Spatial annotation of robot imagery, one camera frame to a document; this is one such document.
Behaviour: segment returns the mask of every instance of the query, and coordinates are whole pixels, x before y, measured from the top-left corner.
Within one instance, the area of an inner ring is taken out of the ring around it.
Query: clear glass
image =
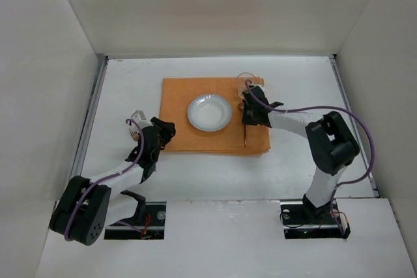
[[[246,90],[246,80],[250,79],[253,84],[259,84],[259,77],[255,77],[252,73],[244,72],[237,76],[237,95],[244,98],[242,92]]]

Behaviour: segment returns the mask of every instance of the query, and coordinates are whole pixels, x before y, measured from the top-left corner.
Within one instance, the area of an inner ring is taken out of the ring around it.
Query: orange placemat
[[[194,128],[187,117],[192,100],[203,94],[218,94],[232,108],[230,123],[217,132],[203,132]],[[176,136],[165,151],[206,152],[229,155],[261,155],[270,149],[269,129],[264,126],[247,126],[244,146],[242,100],[237,95],[237,79],[221,78],[165,78],[162,89],[160,119],[174,122]]]

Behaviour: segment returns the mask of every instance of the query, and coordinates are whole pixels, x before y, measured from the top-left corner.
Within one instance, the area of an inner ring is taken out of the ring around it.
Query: white wall
[[[417,0],[369,0],[337,62],[352,108],[375,137],[373,174],[417,266]]]
[[[97,60],[67,0],[0,0],[0,270],[33,277]]]
[[[367,0],[70,0],[121,55],[337,53]]]

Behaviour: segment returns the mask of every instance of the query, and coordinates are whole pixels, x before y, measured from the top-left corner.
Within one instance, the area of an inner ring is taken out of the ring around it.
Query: plate
[[[188,120],[198,130],[215,132],[229,124],[232,108],[227,100],[218,94],[204,94],[188,106]]]

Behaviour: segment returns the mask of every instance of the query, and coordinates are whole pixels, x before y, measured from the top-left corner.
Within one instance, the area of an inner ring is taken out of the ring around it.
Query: white floor
[[[134,143],[124,120],[137,109],[158,116],[164,77],[236,77],[241,72],[265,78],[268,99],[286,108],[344,106],[328,57],[110,60],[82,175],[103,173],[127,157]],[[270,152],[260,158],[163,153],[151,178],[131,190],[148,201],[300,199],[315,170],[308,142],[281,130],[271,130],[270,140]],[[365,169],[358,156],[341,180],[362,176]],[[337,197],[373,197],[373,191],[364,180],[342,187]]]
[[[278,201],[169,201],[165,239],[90,247],[50,232],[37,278],[415,278],[386,199],[340,199],[352,234],[286,240]]]

